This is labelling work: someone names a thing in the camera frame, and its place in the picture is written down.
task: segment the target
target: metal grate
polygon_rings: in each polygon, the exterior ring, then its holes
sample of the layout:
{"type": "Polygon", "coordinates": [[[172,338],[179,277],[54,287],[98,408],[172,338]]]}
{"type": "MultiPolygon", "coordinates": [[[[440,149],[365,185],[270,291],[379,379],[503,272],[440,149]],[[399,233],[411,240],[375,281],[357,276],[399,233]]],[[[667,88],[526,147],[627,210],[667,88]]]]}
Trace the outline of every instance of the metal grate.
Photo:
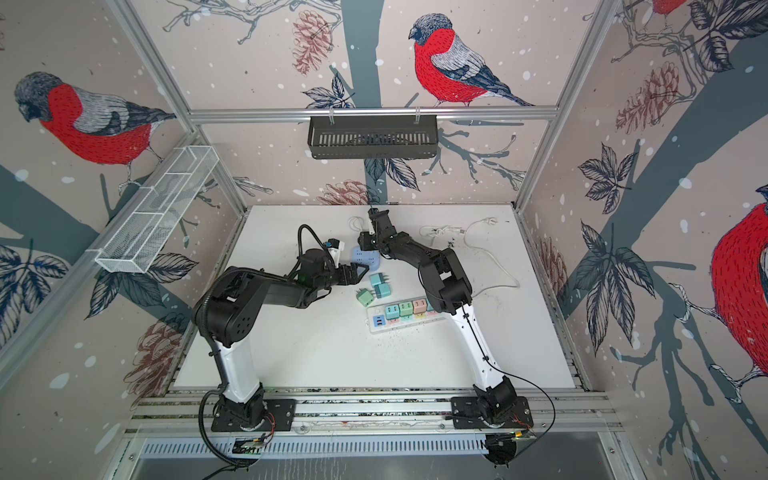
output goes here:
{"type": "Polygon", "coordinates": [[[176,150],[172,165],[97,255],[110,272],[146,273],[219,161],[213,147],[176,150]]]}
{"type": "Polygon", "coordinates": [[[437,117],[312,117],[307,143],[312,156],[327,158],[432,158],[437,155],[437,117]]]}
{"type": "MultiPolygon", "coordinates": [[[[222,452],[237,458],[325,458],[392,455],[484,455],[485,435],[475,433],[428,435],[277,436],[252,454],[233,454],[235,442],[252,437],[215,441],[222,452]]],[[[199,438],[148,439],[142,458],[209,458],[214,455],[199,438]]]]}

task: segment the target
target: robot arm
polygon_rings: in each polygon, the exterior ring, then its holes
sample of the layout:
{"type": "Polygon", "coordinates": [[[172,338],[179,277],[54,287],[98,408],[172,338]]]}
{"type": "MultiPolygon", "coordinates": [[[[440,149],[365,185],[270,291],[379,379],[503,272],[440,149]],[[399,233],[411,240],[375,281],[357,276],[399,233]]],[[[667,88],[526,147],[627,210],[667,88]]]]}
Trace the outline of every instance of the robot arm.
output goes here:
{"type": "Polygon", "coordinates": [[[451,315],[451,324],[462,339],[465,355],[475,375],[475,393],[483,421],[501,425],[512,416],[518,397],[509,378],[498,369],[480,331],[472,306],[472,285],[456,253],[434,250],[398,232],[389,220],[389,211],[368,210],[373,232],[362,232],[357,240],[363,250],[378,250],[393,259],[404,260],[419,271],[427,299],[437,312],[451,315]]]}

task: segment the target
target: bird wing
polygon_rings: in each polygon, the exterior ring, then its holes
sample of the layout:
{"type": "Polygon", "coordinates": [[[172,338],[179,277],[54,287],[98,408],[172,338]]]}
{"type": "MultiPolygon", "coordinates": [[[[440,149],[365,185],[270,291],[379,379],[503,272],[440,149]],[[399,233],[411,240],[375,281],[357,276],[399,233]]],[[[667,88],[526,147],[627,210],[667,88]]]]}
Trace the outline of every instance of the bird wing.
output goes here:
{"type": "Polygon", "coordinates": [[[458,35],[454,35],[451,48],[446,53],[438,53],[430,59],[446,77],[466,84],[472,84],[469,80],[485,67],[483,57],[464,45],[458,35]]]}
{"type": "Polygon", "coordinates": [[[763,255],[760,256],[760,282],[763,284],[763,295],[768,303],[768,248],[763,250],[763,255]]]}
{"type": "Polygon", "coordinates": [[[73,89],[83,106],[83,113],[74,121],[77,130],[91,135],[117,135],[124,131],[129,117],[124,98],[73,89]]]}

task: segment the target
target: blue charger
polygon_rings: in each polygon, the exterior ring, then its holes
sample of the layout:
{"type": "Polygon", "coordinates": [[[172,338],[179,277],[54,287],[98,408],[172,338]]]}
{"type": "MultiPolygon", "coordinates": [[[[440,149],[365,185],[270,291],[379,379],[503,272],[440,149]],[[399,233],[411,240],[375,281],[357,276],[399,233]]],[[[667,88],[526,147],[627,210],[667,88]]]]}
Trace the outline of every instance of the blue charger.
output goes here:
{"type": "Polygon", "coordinates": [[[352,261],[361,265],[367,265],[370,267],[369,271],[375,272],[379,269],[381,257],[378,250],[365,251],[361,250],[360,247],[354,247],[352,248],[352,261]]]}

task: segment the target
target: white table surface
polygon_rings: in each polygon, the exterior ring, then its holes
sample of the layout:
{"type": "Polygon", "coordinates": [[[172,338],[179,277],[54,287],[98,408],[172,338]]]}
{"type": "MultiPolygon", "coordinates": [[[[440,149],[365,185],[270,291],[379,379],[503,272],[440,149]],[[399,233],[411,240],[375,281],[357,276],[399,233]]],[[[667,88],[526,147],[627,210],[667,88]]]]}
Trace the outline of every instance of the white table surface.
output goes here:
{"type": "MultiPolygon", "coordinates": [[[[511,207],[507,205],[392,205],[389,218],[398,231],[429,245],[419,236],[424,225],[467,227],[485,217],[494,226],[475,225],[468,242],[493,252],[515,275],[520,289],[493,289],[473,300],[478,322],[500,367],[544,388],[574,388],[573,379],[552,325],[531,261],[511,207]]],[[[358,233],[350,217],[367,218],[367,206],[252,207],[230,257],[229,265],[264,268],[285,275],[296,262],[296,230],[309,224],[321,241],[346,243],[342,263],[348,263],[358,233]]],[[[473,292],[511,281],[484,254],[464,247],[461,237],[446,235],[433,248],[453,244],[473,292]]],[[[316,247],[306,231],[304,249],[316,247]]],[[[400,260],[382,258],[377,272],[389,277],[392,295],[373,305],[424,295],[416,269],[400,260]]],[[[366,277],[357,286],[335,286],[327,298],[305,310],[264,305],[251,334],[254,364],[267,387],[397,387],[456,388],[472,386],[472,371],[462,353],[458,334],[446,321],[371,334],[366,309],[355,294],[370,287],[366,277]]],[[[212,387],[219,383],[210,349],[200,335],[174,383],[176,387],[212,387]]],[[[518,388],[531,388],[513,379],[518,388]]]]}

